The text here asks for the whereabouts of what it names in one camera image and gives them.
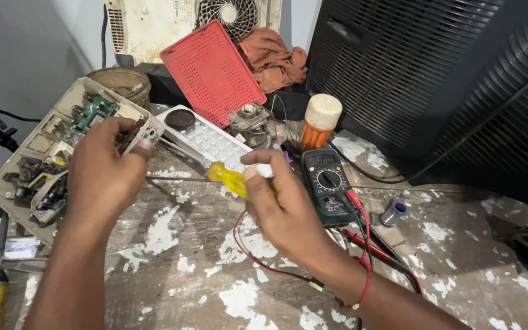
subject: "grey wall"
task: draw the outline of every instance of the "grey wall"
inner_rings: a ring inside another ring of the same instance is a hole
[[[77,78],[100,69],[102,21],[103,0],[0,0],[0,109],[41,118]],[[111,66],[109,33],[106,41]],[[35,127],[0,119],[18,129],[19,143]],[[0,167],[9,155],[0,147]]]
[[[280,36],[286,46],[309,52],[321,0],[283,0]]]

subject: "digital multimeter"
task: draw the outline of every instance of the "digital multimeter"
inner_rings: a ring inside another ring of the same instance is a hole
[[[355,221],[343,205],[351,189],[339,155],[330,148],[313,149],[301,156],[301,171],[305,188],[324,226],[345,225]]]

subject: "white cap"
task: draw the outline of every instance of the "white cap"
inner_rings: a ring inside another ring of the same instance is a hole
[[[333,96],[315,94],[309,100],[304,118],[307,123],[318,129],[334,129],[342,108],[341,102]]]

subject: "orange cloth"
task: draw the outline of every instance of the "orange cloth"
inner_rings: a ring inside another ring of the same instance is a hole
[[[266,94],[307,79],[307,53],[301,47],[289,51],[275,31],[254,27],[239,42],[240,53]]]

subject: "wooden workbench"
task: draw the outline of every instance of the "wooden workbench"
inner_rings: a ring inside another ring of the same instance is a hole
[[[340,135],[339,145],[357,147],[350,155],[360,166],[392,174],[375,147],[347,132]],[[392,198],[407,203],[409,215],[392,229],[377,230],[391,245],[406,241],[395,250],[420,277],[430,301],[475,329],[528,329],[528,273],[513,251],[494,239],[499,233],[491,228],[499,221],[528,224],[527,205],[452,185],[385,187],[345,168],[372,216]],[[117,222],[105,265],[107,329],[354,327],[353,314],[341,311],[329,290],[262,272],[238,251],[231,229],[244,210],[240,198],[220,183],[187,181],[202,173],[160,149],[148,172],[183,179],[147,182]],[[268,265],[303,274],[262,240],[249,218],[238,232]],[[401,274],[378,262],[377,270],[410,287]],[[8,274],[4,328],[19,329],[40,276]]]

